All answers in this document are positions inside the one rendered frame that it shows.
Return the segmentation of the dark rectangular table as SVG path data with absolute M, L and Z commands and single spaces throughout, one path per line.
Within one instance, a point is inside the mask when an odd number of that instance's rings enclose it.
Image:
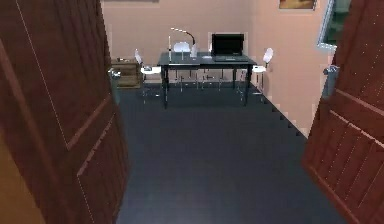
M 253 67 L 256 62 L 247 56 L 209 56 L 207 52 L 198 52 L 196 57 L 189 53 L 163 52 L 160 54 L 157 65 L 160 67 L 162 79 L 162 103 L 168 107 L 169 71 L 170 70 L 199 70 L 199 69 L 231 69 L 233 78 L 236 78 L 236 70 L 245 69 L 245 87 L 243 91 L 243 105 L 248 104 L 248 94 Z

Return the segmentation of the white desk lamp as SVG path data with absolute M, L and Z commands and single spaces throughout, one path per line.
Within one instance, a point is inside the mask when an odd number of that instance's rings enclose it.
M 197 57 L 197 44 L 196 44 L 194 36 L 186 30 L 182 30 L 182 29 L 178 29 L 178 28 L 174 28 L 174 27 L 171 27 L 171 30 L 187 34 L 192 38 L 192 45 L 189 45 L 190 49 L 191 49 L 190 56 L 192 58 L 196 58 Z

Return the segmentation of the white chair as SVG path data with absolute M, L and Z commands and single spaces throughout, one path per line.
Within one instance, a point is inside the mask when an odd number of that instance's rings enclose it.
M 177 42 L 177 43 L 175 43 L 174 46 L 173 46 L 173 50 L 176 53 L 180 53 L 181 54 L 181 58 L 184 58 L 184 54 L 185 53 L 190 53 L 191 52 L 190 46 L 189 46 L 189 44 L 187 42 Z M 178 71 L 175 71 L 175 79 L 176 79 L 176 81 L 180 85 L 182 84 L 182 76 L 178 75 Z M 180 86 L 180 91 L 183 91 L 183 86 L 182 85 Z
M 160 96 L 162 88 L 161 68 L 159 66 L 145 65 L 138 49 L 134 51 L 134 57 L 140 65 L 142 97 L 143 103 L 146 103 L 148 97 Z
M 261 65 L 254 65 L 252 67 L 252 72 L 256 74 L 256 80 L 258 83 L 257 89 L 257 95 L 263 95 L 263 89 L 264 89 L 264 73 L 268 69 L 268 65 L 270 61 L 272 60 L 274 55 L 274 50 L 272 48 L 267 48 L 265 50 L 265 53 L 262 58 L 262 64 Z

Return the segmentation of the black laptop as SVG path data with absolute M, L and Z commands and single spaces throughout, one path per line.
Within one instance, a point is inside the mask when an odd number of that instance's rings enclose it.
M 211 55 L 215 61 L 244 61 L 243 34 L 213 34 Z

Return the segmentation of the brown wooden chest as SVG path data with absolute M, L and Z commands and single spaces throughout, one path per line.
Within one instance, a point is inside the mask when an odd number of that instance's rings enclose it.
M 140 65 L 135 59 L 113 59 L 112 67 L 120 72 L 120 78 L 117 80 L 119 88 L 140 88 L 142 75 Z

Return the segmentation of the brown wooden room door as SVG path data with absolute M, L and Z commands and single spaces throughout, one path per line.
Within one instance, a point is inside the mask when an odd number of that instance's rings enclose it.
M 0 0 L 0 135 L 46 224 L 116 224 L 129 164 L 101 0 Z
M 304 169 L 348 224 L 384 224 L 384 0 L 351 0 Z

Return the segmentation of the framed picture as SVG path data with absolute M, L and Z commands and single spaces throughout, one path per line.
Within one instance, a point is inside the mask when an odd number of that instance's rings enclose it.
M 317 0 L 279 0 L 280 9 L 313 10 Z

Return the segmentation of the window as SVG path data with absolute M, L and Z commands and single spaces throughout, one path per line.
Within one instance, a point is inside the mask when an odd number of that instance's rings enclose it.
M 317 47 L 335 51 L 337 41 L 341 37 L 345 19 L 349 15 L 352 0 L 327 0 L 323 16 Z

